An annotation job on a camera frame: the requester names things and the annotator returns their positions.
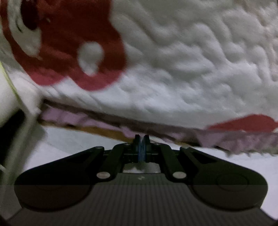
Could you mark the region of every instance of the white polka dot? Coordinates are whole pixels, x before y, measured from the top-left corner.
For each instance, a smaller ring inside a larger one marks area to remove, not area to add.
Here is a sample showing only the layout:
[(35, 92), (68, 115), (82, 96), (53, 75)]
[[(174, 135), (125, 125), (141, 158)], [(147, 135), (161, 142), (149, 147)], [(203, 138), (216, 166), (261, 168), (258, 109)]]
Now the white polka dot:
[(94, 75), (98, 71), (98, 65), (104, 57), (104, 52), (97, 42), (84, 43), (78, 49), (78, 63), (87, 75)]

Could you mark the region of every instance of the floor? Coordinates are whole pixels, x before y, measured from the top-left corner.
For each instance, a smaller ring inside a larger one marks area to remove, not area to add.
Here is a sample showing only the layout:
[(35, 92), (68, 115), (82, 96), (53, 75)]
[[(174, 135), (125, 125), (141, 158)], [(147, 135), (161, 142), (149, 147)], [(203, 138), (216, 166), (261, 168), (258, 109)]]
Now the floor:
[[(111, 149), (119, 143), (122, 143), (122, 141), (92, 135), (86, 132), (37, 124), (29, 140), (28, 148), (30, 149), (30, 155), (24, 165), (23, 171), (72, 155), (93, 146), (103, 146), (105, 149)], [(180, 147), (175, 144), (169, 145), (172, 149), (179, 149)], [(271, 156), (270, 154), (261, 155), (258, 153), (252, 153), (250, 156), (247, 154), (227, 156), (223, 151), (217, 149), (196, 149), (253, 169), (264, 176), (268, 182), (269, 188), (262, 209), (269, 216), (278, 219), (278, 156)], [(144, 172), (142, 168), (134, 170)]]

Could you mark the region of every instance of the screw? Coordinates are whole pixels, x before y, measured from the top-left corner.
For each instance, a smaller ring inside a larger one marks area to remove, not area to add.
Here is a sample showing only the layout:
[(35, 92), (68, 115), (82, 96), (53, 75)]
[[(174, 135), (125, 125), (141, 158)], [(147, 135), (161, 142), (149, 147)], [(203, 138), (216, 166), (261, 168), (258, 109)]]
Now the screw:
[(96, 174), (96, 176), (99, 178), (99, 179), (107, 179), (110, 177), (110, 173), (108, 172), (99, 172)]
[(177, 172), (173, 173), (173, 177), (176, 179), (184, 179), (184, 178), (186, 178), (186, 173), (177, 171)]

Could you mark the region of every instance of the red cartoon print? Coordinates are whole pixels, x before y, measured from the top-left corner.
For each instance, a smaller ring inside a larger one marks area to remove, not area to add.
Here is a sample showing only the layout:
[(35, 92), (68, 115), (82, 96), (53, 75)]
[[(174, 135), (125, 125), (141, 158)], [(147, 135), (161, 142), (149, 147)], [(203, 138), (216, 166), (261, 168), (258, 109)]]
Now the red cartoon print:
[(219, 123), (210, 126), (208, 129), (246, 132), (272, 132), (278, 127), (278, 123), (273, 118), (265, 115), (249, 115), (240, 119)]
[[(126, 58), (120, 34), (109, 21), (111, 0), (23, 0), (18, 16), (28, 29), (41, 30), (37, 56), (27, 55), (15, 41), (7, 7), (8, 0), (2, 0), (4, 36), (16, 61), (38, 85), (52, 85), (70, 77), (82, 89), (92, 91), (119, 79)], [(87, 75), (78, 63), (78, 50), (91, 42), (100, 45), (103, 57), (96, 73)]]

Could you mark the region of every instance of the purple fabric edge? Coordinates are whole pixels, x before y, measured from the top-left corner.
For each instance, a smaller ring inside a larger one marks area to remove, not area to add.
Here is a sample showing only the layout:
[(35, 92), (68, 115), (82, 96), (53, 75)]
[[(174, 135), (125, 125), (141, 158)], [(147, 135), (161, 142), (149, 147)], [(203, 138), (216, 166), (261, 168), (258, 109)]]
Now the purple fabric edge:
[(127, 138), (133, 138), (135, 134), (149, 134), (166, 142), (199, 143), (206, 148), (218, 146), (234, 154), (270, 152), (274, 149), (276, 152), (278, 148), (278, 133), (200, 130), (138, 122), (49, 101), (44, 102), (40, 119), (58, 126), (94, 126), (121, 131)]

